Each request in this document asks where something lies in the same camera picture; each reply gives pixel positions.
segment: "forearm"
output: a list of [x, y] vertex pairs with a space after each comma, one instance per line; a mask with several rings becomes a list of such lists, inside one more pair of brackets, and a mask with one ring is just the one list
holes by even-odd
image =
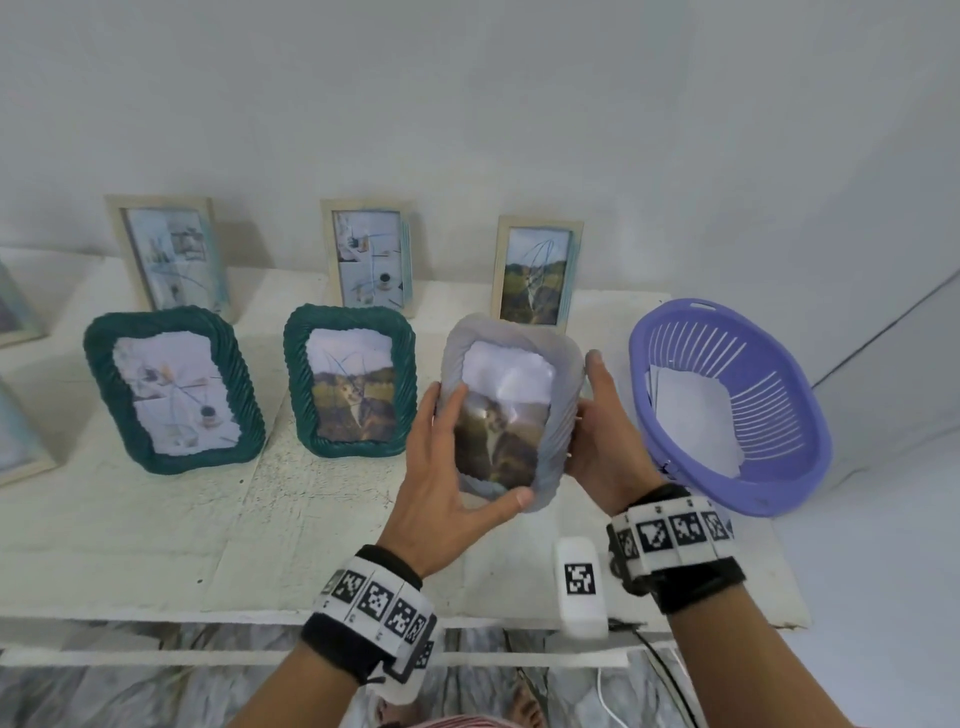
[[710, 728], [851, 728], [742, 585], [670, 626]]
[[297, 643], [230, 728], [337, 728], [358, 687], [351, 675]]

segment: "hand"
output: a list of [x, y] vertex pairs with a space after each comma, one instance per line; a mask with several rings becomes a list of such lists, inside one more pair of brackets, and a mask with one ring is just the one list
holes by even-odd
[[566, 472], [608, 516], [666, 482], [616, 394], [600, 352], [587, 353], [592, 400], [580, 400]]
[[439, 382], [423, 395], [407, 437], [407, 475], [376, 542], [420, 577], [451, 564], [481, 536], [509, 521], [534, 499], [529, 488], [514, 488], [483, 508], [464, 507], [453, 461], [453, 426], [467, 392], [465, 384], [457, 387], [436, 418]]

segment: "person's left hand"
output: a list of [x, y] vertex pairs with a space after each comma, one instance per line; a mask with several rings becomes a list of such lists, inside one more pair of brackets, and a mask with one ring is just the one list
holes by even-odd
[[465, 384], [457, 387], [436, 418], [433, 413], [440, 383], [431, 384], [423, 395], [407, 436], [407, 475], [376, 542], [420, 577], [451, 564], [481, 536], [509, 521], [534, 499], [529, 488], [514, 488], [482, 508], [464, 507], [453, 459], [453, 427], [467, 392]]

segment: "purple basket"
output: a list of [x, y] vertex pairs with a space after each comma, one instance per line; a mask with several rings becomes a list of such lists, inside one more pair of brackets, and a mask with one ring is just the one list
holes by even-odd
[[[663, 431], [647, 394], [651, 365], [727, 387], [746, 458], [739, 478], [701, 465]], [[634, 327], [630, 368], [647, 447], [677, 482], [737, 513], [772, 517], [803, 503], [827, 473], [830, 435], [804, 373], [780, 342], [735, 311], [697, 299], [664, 303]]]

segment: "wooden picture frame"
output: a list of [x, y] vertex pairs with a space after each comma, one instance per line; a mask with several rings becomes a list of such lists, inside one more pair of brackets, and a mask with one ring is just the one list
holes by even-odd
[[[410, 316], [410, 204], [394, 200], [321, 200], [320, 207], [330, 270], [327, 301], [344, 308], [382, 305]], [[384, 246], [380, 254], [377, 246]]]
[[148, 473], [246, 463], [263, 449], [247, 363], [212, 311], [106, 313], [87, 327], [84, 353], [127, 454]]
[[[582, 222], [501, 215], [496, 228], [490, 315], [564, 333], [583, 234]], [[564, 265], [558, 271], [560, 262]], [[520, 269], [508, 276], [511, 265]], [[560, 285], [556, 285], [557, 275], [562, 276]]]
[[0, 486], [56, 466], [13, 392], [0, 382]]
[[233, 322], [210, 198], [107, 195], [106, 201], [141, 310], [198, 305]]
[[417, 416], [415, 344], [407, 320], [382, 306], [305, 303], [290, 314], [283, 354], [303, 445], [321, 457], [403, 452]]
[[39, 317], [30, 308], [10, 271], [0, 263], [0, 347], [46, 336]]

